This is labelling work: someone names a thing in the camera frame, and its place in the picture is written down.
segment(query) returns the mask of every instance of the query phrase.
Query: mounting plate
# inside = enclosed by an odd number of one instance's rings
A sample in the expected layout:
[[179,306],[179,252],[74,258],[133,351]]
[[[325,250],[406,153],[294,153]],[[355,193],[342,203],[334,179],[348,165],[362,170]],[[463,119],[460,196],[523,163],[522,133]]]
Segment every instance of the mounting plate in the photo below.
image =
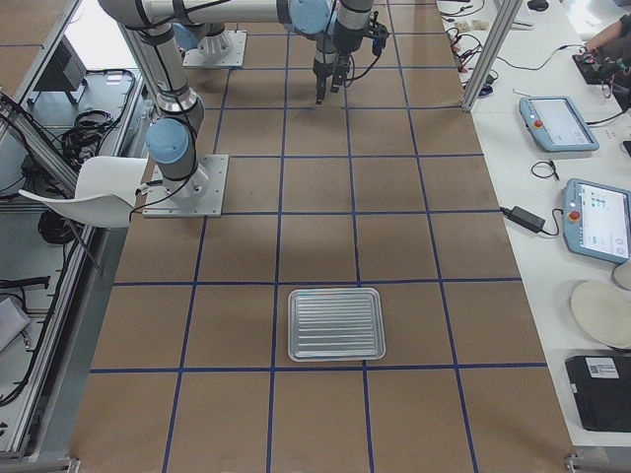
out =
[[[226,190],[226,174],[228,174],[228,155],[209,155],[199,160],[199,165],[204,167],[210,175],[210,182],[206,193],[198,199],[174,202],[172,198],[164,202],[143,209],[142,213],[147,218],[168,217],[220,217],[224,204],[224,191]],[[162,173],[156,166],[152,176],[153,180],[162,179]],[[151,187],[147,194],[147,204],[152,204],[167,197],[167,192],[162,186]]]
[[198,49],[191,49],[184,56],[184,67],[190,69],[227,69],[244,67],[246,32],[225,32],[232,40],[232,50],[223,57],[205,56]]

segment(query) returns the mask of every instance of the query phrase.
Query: label sticker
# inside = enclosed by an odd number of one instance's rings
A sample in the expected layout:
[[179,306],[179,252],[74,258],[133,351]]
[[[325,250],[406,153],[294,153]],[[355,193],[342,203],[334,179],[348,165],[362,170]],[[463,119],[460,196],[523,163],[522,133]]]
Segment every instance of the label sticker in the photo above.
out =
[[620,378],[612,358],[585,358],[585,361],[588,364],[592,377]]

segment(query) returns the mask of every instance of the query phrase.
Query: brown floor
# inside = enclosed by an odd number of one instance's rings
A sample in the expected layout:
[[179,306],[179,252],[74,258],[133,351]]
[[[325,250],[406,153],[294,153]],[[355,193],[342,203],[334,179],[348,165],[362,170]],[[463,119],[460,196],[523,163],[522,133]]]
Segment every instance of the brown floor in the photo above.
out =
[[[231,155],[225,215],[134,219],[72,441],[82,471],[564,471],[437,8],[378,8],[396,33],[380,67],[322,107],[300,69],[313,45],[280,27],[245,26],[244,70],[190,74],[198,149]],[[386,356],[292,362],[290,292],[346,285],[380,292]]]
[[2,0],[0,90],[13,96],[66,5],[77,0]]

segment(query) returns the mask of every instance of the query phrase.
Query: white plate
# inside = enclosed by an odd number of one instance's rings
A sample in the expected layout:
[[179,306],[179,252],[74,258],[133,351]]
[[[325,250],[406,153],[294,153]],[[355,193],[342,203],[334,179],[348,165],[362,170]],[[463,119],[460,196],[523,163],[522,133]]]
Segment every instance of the white plate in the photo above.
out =
[[611,284],[579,284],[570,300],[579,325],[609,347],[631,348],[631,303]]

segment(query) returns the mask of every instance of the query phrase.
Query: white mug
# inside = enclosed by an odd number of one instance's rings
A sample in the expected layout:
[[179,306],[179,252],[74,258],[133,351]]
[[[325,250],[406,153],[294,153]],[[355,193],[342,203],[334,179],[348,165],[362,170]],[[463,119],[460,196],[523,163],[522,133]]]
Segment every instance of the white mug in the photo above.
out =
[[620,289],[631,291],[631,259],[613,268],[611,279]]

